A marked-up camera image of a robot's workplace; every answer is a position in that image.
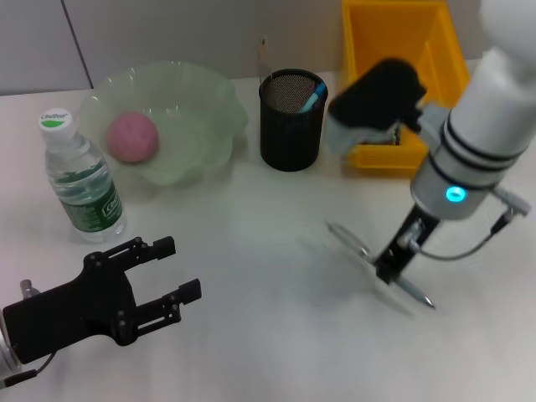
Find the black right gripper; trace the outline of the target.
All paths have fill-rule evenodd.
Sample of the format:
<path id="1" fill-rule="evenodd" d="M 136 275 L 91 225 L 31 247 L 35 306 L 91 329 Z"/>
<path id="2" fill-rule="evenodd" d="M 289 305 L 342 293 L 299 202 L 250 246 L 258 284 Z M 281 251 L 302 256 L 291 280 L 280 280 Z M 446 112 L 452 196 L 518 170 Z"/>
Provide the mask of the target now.
<path id="1" fill-rule="evenodd" d="M 387 285 L 398 281 L 415 259 L 410 242 L 423 245 L 440 222 L 415 204 L 394 238 L 375 260 L 377 278 Z"/>

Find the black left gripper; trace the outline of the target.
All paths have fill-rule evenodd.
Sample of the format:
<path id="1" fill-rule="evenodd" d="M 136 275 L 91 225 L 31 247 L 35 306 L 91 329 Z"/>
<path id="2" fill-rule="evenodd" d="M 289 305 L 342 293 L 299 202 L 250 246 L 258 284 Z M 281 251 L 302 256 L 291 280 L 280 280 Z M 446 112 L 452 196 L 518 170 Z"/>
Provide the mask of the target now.
<path id="1" fill-rule="evenodd" d="M 72 281 L 3 310 L 18 360 L 31 363 L 86 338 L 103 335 L 127 346 L 137 338 L 182 320 L 180 305 L 202 297 L 199 279 L 160 298 L 136 305 L 125 271 L 175 254 L 173 237 L 151 245 L 135 237 L 84 259 Z"/>

